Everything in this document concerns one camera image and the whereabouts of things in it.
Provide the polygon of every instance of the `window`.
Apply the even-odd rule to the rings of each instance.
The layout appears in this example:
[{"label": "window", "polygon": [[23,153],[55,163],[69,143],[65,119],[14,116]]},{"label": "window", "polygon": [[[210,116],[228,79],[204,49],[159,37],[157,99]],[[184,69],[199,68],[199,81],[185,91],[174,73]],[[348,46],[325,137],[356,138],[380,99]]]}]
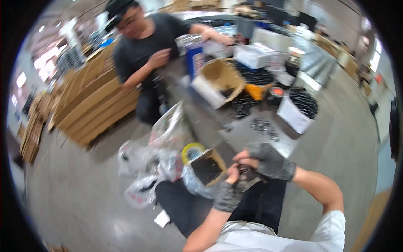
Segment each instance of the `window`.
[{"label": "window", "polygon": [[18,88],[22,87],[26,80],[27,80],[27,78],[25,77],[25,74],[24,73],[20,74],[20,76],[18,76],[18,78],[17,78]]},{"label": "window", "polygon": [[375,38],[375,52],[370,60],[371,63],[371,69],[376,72],[376,69],[378,68],[379,64],[379,59],[380,59],[380,54],[382,53],[382,44],[380,43],[379,39]]},{"label": "window", "polygon": [[14,106],[17,105],[17,97],[15,97],[15,95],[12,95],[11,102],[14,104]]}]

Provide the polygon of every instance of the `gray glove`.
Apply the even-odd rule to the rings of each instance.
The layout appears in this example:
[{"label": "gray glove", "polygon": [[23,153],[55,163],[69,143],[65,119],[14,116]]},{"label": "gray glove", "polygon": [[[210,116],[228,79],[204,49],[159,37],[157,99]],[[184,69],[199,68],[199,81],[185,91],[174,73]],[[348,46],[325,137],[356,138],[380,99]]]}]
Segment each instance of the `gray glove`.
[{"label": "gray glove", "polygon": [[295,163],[284,158],[269,143],[248,143],[251,158],[259,160],[257,171],[271,179],[290,182],[295,172]]},{"label": "gray glove", "polygon": [[238,183],[230,184],[222,181],[218,184],[213,208],[223,212],[233,212],[241,202],[242,187]]}]

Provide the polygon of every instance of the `black pants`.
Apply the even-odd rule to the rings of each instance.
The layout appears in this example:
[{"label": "black pants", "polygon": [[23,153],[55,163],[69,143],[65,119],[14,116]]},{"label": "black pants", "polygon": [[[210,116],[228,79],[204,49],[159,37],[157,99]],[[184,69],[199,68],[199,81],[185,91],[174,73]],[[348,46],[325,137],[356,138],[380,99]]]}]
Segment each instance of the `black pants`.
[{"label": "black pants", "polygon": [[160,100],[154,89],[142,90],[137,100],[136,116],[143,123],[153,126],[160,115]]},{"label": "black pants", "polygon": [[[271,227],[277,233],[286,182],[270,179],[249,188],[228,221],[250,221]],[[187,238],[206,219],[213,201],[188,192],[183,181],[164,181],[156,186],[157,201]]]}]

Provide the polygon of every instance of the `man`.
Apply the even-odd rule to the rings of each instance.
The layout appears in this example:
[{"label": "man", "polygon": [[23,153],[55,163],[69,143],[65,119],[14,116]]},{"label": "man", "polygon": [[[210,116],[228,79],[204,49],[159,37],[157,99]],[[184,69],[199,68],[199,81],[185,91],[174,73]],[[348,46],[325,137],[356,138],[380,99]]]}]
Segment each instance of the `man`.
[{"label": "man", "polygon": [[[219,184],[214,202],[194,196],[177,182],[156,186],[157,199],[178,229],[188,237],[184,252],[199,251],[343,251],[343,195],[328,177],[306,171],[284,159],[269,143],[249,143],[238,153]],[[245,183],[238,166],[249,165],[268,181]],[[323,205],[323,217],[310,241],[277,236],[285,184],[304,188]]]},{"label": "man", "polygon": [[108,19],[123,34],[113,51],[122,88],[132,90],[141,83],[136,115],[151,126],[161,117],[160,101],[154,89],[154,71],[179,56],[175,39],[188,33],[230,44],[231,39],[203,24],[186,24],[169,14],[144,17],[144,11],[133,0],[110,0],[106,5]]}]

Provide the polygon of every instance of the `warehouse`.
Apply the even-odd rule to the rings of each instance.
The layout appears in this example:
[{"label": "warehouse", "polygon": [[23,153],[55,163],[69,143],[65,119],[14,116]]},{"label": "warehouse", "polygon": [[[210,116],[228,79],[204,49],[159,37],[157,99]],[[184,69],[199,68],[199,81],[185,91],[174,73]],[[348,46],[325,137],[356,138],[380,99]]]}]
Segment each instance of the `warehouse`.
[{"label": "warehouse", "polygon": [[[18,195],[49,250],[180,251],[188,235],[155,193],[158,184],[183,181],[190,193],[216,199],[251,142],[336,182],[344,251],[361,250],[376,218],[370,213],[384,208],[392,187],[389,139],[398,135],[390,130],[391,61],[356,4],[115,0],[126,9],[112,14],[108,2],[54,1],[17,57],[7,144]],[[158,15],[195,31],[174,38],[167,62],[140,85],[132,74],[154,53],[138,68],[129,61],[137,54],[122,55],[129,67],[116,56],[128,41],[130,21],[121,25],[128,8],[145,24],[154,20],[153,31],[162,31]],[[144,105],[149,80],[153,111]],[[204,158],[218,168],[198,168]],[[325,204],[295,183],[284,190],[280,222],[269,228],[309,241]]]}]

